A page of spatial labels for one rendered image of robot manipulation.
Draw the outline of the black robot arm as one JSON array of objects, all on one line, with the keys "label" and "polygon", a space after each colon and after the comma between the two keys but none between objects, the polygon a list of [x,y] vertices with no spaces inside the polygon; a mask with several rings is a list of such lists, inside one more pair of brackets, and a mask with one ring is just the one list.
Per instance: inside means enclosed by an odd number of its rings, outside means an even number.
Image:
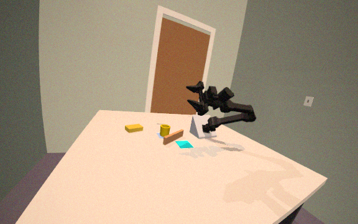
[{"label": "black robot arm", "polygon": [[233,103],[230,98],[234,97],[234,93],[225,87],[221,92],[217,93],[215,86],[209,86],[207,92],[208,98],[206,101],[215,101],[213,104],[213,110],[219,108],[222,113],[229,113],[230,111],[241,112],[234,116],[228,116],[224,118],[217,118],[216,116],[210,117],[206,125],[202,125],[204,133],[210,133],[216,131],[216,128],[223,124],[235,123],[239,121],[253,122],[256,119],[254,110],[251,105],[243,105],[239,103]]}]

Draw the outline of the orange wooden plank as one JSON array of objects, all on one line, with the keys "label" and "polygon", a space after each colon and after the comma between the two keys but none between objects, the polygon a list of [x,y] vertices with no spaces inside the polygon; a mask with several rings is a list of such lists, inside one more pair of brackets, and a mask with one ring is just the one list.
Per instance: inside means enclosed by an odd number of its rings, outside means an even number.
[{"label": "orange wooden plank", "polygon": [[163,137],[163,144],[167,145],[167,144],[169,144],[169,143],[181,138],[183,136],[183,132],[184,132],[184,130],[181,129],[181,130],[179,130],[177,132],[171,133],[171,134]]}]

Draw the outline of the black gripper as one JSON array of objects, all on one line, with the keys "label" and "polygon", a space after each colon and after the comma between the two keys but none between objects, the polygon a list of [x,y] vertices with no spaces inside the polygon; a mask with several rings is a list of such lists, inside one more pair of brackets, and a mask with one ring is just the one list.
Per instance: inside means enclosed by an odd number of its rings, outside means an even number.
[{"label": "black gripper", "polygon": [[187,102],[189,102],[189,104],[194,107],[194,109],[196,110],[196,112],[198,112],[198,115],[203,116],[204,114],[206,114],[209,111],[208,106],[213,106],[215,101],[206,101],[208,98],[208,94],[207,92],[203,93],[203,89],[204,89],[204,83],[203,82],[198,82],[196,85],[192,85],[192,86],[186,86],[187,89],[189,89],[190,91],[192,91],[193,93],[199,93],[199,101],[194,101],[194,100],[187,100]]}]

